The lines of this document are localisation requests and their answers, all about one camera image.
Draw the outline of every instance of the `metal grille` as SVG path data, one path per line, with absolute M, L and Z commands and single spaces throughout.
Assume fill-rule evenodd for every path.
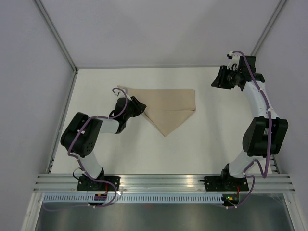
M 95 194 L 89 193 L 46 193 L 44 202 L 84 202 L 99 203 Z M 109 193 L 105 203 L 111 201 L 113 193 Z M 221 204 L 222 194 L 123 194 L 117 196 L 118 203 L 168 203 L 168 204 Z

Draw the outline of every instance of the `cloth fold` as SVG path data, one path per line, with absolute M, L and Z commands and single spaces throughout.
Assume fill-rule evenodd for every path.
M 142 114 L 167 136 L 196 110 L 194 89 L 134 89 L 118 86 L 147 105 Z

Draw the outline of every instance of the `white table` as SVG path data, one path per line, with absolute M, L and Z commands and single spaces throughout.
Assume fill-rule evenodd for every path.
M 63 131 L 77 112 L 108 116 L 117 101 L 111 89 L 117 85 L 192 88 L 196 112 L 167 137 L 139 116 L 131 118 L 121 134 L 99 135 L 94 152 L 108 174 L 220 173 L 242 150 L 253 117 L 240 88 L 211 87 L 217 73 L 213 67 L 79 70 Z M 72 173 L 77 167 L 59 144 L 51 172 Z

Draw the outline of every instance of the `metal frame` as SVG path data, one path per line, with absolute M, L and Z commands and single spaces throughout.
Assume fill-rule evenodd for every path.
M 47 172 L 51 171 L 52 162 L 56 153 L 56 149 L 59 143 L 59 139 L 62 133 L 66 113 L 68 106 L 72 97 L 75 81 L 77 78 L 78 67 L 74 64 L 65 44 L 63 43 L 57 29 L 55 28 L 49 14 L 47 13 L 41 0 L 33 0 L 38 11 L 42 15 L 47 27 L 49 28 L 51 34 L 53 35 L 55 41 L 58 43 L 60 50 L 62 51 L 68 64 L 71 66 L 74 76 L 72 78 L 71 87 L 67 94 L 66 104 L 63 108 L 61 115 L 61 121 L 58 126 L 58 132 L 54 138 L 54 146 L 51 152 L 51 159 L 47 168 Z M 256 56 L 260 47 L 262 46 L 265 38 L 271 32 L 274 23 L 276 22 L 278 16 L 281 14 L 283 8 L 285 7 L 287 0 L 280 0 L 277 4 L 271 18 L 266 24 L 262 34 L 260 35 L 255 47 L 253 48 L 251 55 Z M 215 65 L 205 65 L 203 67 L 214 67 Z M 118 68 L 149 68 L 157 66 L 138 66 L 138 67 L 116 67 Z M 187 67 L 187 66 L 165 66 L 165 67 Z M 85 67 L 83 69 L 97 69 L 98 67 Z M 291 182 L 291 178 L 288 174 L 280 174 L 276 160 L 273 157 L 270 161 L 270 167 L 273 174 L 269 174 L 266 179 L 262 178 L 261 175 L 256 175 L 256 184 L 253 194 L 272 194 L 272 193 L 283 193 L 287 204 L 287 209 L 290 214 L 295 231 L 306 230 L 303 219 L 300 217 L 299 209 L 296 205 L 295 191 Z M 128 197 L 135 198 L 139 195 L 171 195 L 171 196 L 192 196 L 192 197 L 204 197 L 204 196 L 218 196 L 223 194 L 229 194 L 232 192 L 217 192 L 215 194 L 208 193 L 205 191 L 205 186 L 200 180 L 208 174 L 198 174 L 198 175 L 119 175 L 121 177 L 121 183 L 119 191 L 122 195 L 127 195 Z M 251 179 L 248 180 L 248 185 L 251 186 Z M 39 211 L 43 200 L 52 201 L 50 196 L 52 195 L 70 195 L 79 196 L 85 195 L 85 192 L 77 191 L 77 180 L 74 179 L 70 174 L 40 174 L 36 180 L 36 184 L 33 190 L 32 198 L 27 210 L 27 214 L 22 226 L 24 231 L 32 231 L 35 229 Z M 95 192 L 86 193 L 86 195 L 93 195 Z

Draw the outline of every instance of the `folded cloth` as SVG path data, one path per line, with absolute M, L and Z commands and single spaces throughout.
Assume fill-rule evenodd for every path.
M 147 105 L 143 116 L 165 137 L 196 110 L 194 89 L 134 89 L 118 86 Z

